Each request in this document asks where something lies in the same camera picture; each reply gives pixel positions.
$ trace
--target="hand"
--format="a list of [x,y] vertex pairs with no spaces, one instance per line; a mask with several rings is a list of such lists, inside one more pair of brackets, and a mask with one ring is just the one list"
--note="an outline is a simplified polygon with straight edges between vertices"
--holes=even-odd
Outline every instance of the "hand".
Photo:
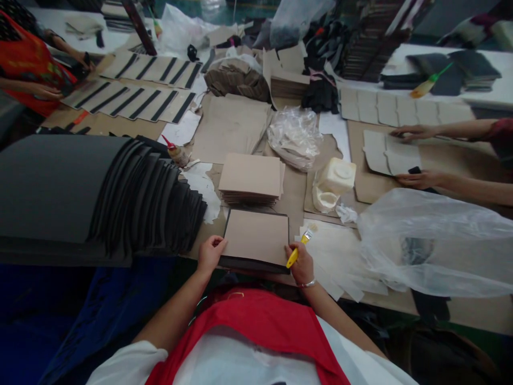
[[424,170],[421,174],[399,174],[395,177],[397,181],[404,186],[425,190],[429,187],[440,186],[447,177],[450,178],[450,175],[437,171]]
[[95,67],[95,65],[93,64],[92,61],[89,62],[89,65],[87,65],[85,63],[85,61],[84,61],[84,59],[86,57],[86,53],[85,52],[73,50],[73,52],[71,52],[70,55],[73,57],[73,59],[75,59],[80,64],[82,64],[84,66],[84,68],[87,69],[89,72],[94,72],[94,70],[96,69],[96,67]]
[[299,255],[297,261],[292,265],[290,270],[298,284],[307,284],[314,280],[314,260],[312,256],[306,251],[306,247],[301,242],[292,242],[290,245],[285,246],[287,260],[292,254],[292,250],[298,249]]
[[401,128],[397,128],[390,133],[392,136],[403,138],[405,143],[409,143],[418,139],[429,139],[439,134],[440,132],[436,126],[424,125],[402,126]]
[[57,88],[32,82],[27,83],[26,92],[47,101],[59,100],[64,97]]
[[212,235],[199,247],[199,258],[197,271],[212,274],[219,263],[228,241],[218,235]]

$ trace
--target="clear plastic bag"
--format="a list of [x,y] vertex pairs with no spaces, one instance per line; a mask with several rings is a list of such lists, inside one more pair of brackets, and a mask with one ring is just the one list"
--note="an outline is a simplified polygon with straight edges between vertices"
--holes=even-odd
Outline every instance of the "clear plastic bag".
[[454,297],[513,293],[513,221],[494,211],[393,189],[357,224],[368,269],[394,289]]
[[192,19],[170,4],[164,8],[160,24],[162,35],[159,41],[162,50],[169,52],[186,52],[190,44],[198,50],[207,47],[206,35],[219,28],[200,18]]
[[322,134],[317,128],[317,114],[311,109],[285,107],[278,111],[267,128],[271,148],[285,162],[308,172],[319,154]]
[[335,6],[334,0],[281,0],[273,17],[271,48],[287,48],[305,37],[310,23]]

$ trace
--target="white shirt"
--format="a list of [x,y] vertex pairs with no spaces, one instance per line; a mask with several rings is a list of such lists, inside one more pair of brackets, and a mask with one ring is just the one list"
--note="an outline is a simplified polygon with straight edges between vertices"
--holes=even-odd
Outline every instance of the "white shirt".
[[[366,352],[317,317],[331,349],[352,385],[415,385],[408,374],[382,357]],[[143,385],[168,353],[148,341],[118,350],[91,374],[87,385]],[[216,326],[192,349],[173,385],[320,384],[314,362],[302,355],[283,354],[255,345],[226,326]]]

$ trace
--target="red cap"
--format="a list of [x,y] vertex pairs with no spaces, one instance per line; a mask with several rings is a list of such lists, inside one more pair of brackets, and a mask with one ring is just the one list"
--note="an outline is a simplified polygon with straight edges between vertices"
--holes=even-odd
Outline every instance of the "red cap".
[[176,148],[176,146],[175,146],[175,144],[174,144],[174,143],[171,143],[170,141],[168,141],[168,140],[166,139],[166,137],[165,137],[165,136],[162,136],[162,137],[163,137],[163,138],[164,138],[164,140],[166,141],[166,143],[167,143],[167,148],[168,148],[169,150],[174,150],[174,149]]

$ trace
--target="yellow brush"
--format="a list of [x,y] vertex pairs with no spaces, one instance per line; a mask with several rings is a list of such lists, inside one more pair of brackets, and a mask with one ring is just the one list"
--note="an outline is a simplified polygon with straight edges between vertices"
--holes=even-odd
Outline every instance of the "yellow brush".
[[[314,232],[316,232],[316,231],[317,231],[317,225],[310,224],[308,226],[308,230],[306,230],[306,232],[301,237],[301,243],[307,244],[308,241],[312,239],[312,237],[314,236]],[[290,268],[298,260],[298,254],[299,254],[299,251],[297,248],[295,248],[294,251],[292,252],[292,254],[290,254],[290,258],[287,262],[287,268]]]

